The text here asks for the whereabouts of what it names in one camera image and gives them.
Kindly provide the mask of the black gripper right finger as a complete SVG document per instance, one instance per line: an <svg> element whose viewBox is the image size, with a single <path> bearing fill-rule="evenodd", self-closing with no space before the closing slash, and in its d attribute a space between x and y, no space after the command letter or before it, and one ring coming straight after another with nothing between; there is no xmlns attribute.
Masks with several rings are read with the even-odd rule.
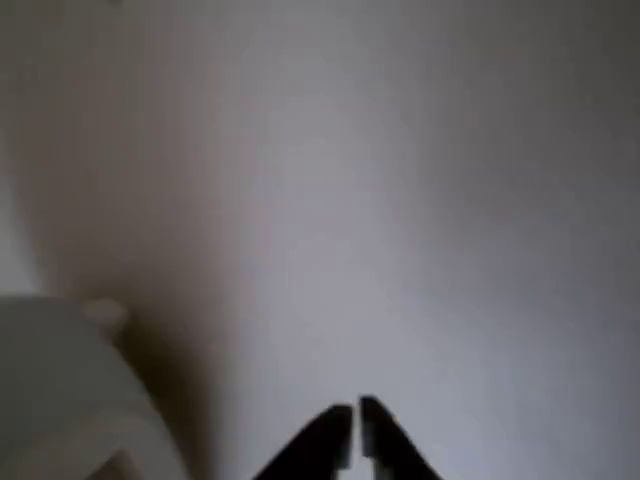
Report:
<svg viewBox="0 0 640 480"><path fill-rule="evenodd" d="M359 407L363 456L372 461L375 479L441 479L377 397L361 397Z"/></svg>

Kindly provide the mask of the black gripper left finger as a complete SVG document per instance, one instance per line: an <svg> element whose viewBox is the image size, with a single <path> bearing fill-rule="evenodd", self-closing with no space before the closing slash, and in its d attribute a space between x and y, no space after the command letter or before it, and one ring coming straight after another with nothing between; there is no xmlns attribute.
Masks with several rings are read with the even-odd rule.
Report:
<svg viewBox="0 0 640 480"><path fill-rule="evenodd" d="M254 476L268 479L336 479L347 468L353 407L334 404L301 428Z"/></svg>

